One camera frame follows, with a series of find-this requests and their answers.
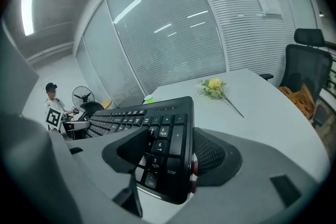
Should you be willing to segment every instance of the yellow flower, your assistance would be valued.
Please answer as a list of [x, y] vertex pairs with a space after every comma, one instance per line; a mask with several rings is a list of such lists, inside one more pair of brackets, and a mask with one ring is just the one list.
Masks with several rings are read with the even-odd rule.
[[209, 87], [210, 89], [218, 89], [221, 83], [222, 83], [222, 81], [221, 81], [219, 78], [211, 79], [211, 80], [209, 81], [209, 85], [208, 85], [208, 87]]

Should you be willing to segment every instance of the person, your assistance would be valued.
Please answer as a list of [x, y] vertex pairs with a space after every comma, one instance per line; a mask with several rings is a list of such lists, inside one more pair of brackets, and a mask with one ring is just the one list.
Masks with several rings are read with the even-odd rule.
[[65, 110], [65, 105], [64, 103], [59, 99], [56, 98], [56, 88], [57, 85], [53, 83], [48, 83], [46, 85], [46, 92], [48, 95], [47, 101], [45, 102], [45, 107], [46, 107], [46, 113], [49, 110], [49, 107], [52, 107], [56, 110], [63, 111], [65, 114], [72, 114], [73, 112], [70, 110]]

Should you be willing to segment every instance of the window blinds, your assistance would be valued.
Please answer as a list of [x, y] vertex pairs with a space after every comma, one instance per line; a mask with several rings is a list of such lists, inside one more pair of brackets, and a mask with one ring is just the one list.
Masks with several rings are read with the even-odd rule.
[[94, 95], [95, 101], [100, 103], [105, 100], [111, 99], [107, 94], [104, 86], [101, 84], [101, 81], [91, 63], [83, 39], [79, 43], [78, 50], [76, 53], [76, 60], [79, 69], [82, 72], [83, 77], [89, 86], [89, 89], [92, 91]]
[[207, 0], [107, 0], [121, 44], [146, 94], [225, 71]]
[[96, 9], [83, 38], [92, 64], [115, 105], [141, 104], [144, 94], [120, 48], [105, 2]]
[[230, 70], [249, 68], [272, 73], [279, 85], [285, 66], [285, 47], [293, 43], [295, 26], [288, 0], [278, 0], [282, 16], [261, 14], [258, 0], [211, 0], [219, 18]]

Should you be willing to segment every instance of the electric fan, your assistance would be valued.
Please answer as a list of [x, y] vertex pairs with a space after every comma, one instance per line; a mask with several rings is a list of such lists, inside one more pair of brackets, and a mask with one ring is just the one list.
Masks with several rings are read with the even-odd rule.
[[72, 101], [75, 107], [82, 112], [85, 112], [83, 108], [80, 107], [81, 104], [95, 101], [93, 93], [84, 86], [78, 86], [72, 92]]

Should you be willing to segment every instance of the ceiling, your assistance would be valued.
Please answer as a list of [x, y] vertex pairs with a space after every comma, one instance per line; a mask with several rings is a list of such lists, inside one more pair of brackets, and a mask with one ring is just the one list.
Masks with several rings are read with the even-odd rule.
[[87, 1], [33, 0], [34, 33], [29, 36], [23, 31], [20, 0], [9, 4], [4, 22], [17, 48], [29, 58], [51, 47], [73, 42], [74, 28]]

